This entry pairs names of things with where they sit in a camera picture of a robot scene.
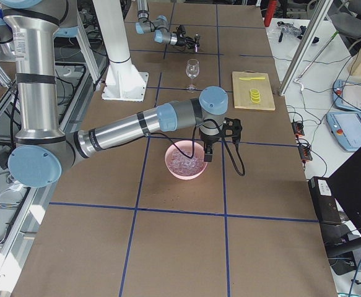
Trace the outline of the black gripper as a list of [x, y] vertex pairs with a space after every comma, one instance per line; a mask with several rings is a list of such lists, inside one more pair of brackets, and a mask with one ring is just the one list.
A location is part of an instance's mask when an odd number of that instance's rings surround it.
[[200, 133], [200, 138], [204, 143], [204, 162], [210, 163], [213, 158], [214, 144], [221, 141], [222, 136], [220, 134], [207, 135], [205, 133]]
[[195, 42], [195, 41], [199, 41], [201, 38], [198, 34], [195, 34], [194, 39], [183, 34], [178, 34], [176, 37], [177, 37], [177, 41], [176, 41], [177, 46], [194, 48], [195, 51], [199, 50], [200, 44], [196, 44]]

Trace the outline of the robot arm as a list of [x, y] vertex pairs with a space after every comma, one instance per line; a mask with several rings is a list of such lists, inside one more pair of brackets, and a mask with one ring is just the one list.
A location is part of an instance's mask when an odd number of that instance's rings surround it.
[[94, 153], [149, 137], [197, 127], [210, 144], [223, 131], [228, 109], [225, 90], [205, 88], [197, 98], [172, 101], [89, 131], [66, 134], [59, 127], [54, 35], [77, 33], [75, 1], [3, 1], [13, 33], [21, 130], [8, 159], [11, 175], [28, 187], [45, 187]]
[[149, 19], [149, 5], [147, 1], [137, 0], [137, 18], [135, 29], [138, 34], [154, 33], [154, 41], [166, 45], [184, 47], [196, 53], [200, 47], [200, 35], [188, 36], [184, 25], [177, 26], [174, 32], [170, 31], [167, 18], [159, 15], [155, 20]]

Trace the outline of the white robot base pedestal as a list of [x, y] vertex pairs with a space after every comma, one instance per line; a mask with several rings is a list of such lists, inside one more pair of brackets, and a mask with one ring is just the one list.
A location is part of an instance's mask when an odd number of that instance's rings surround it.
[[93, 4], [110, 63], [102, 98], [143, 101], [149, 75], [139, 72], [131, 60], [120, 2], [96, 0]]

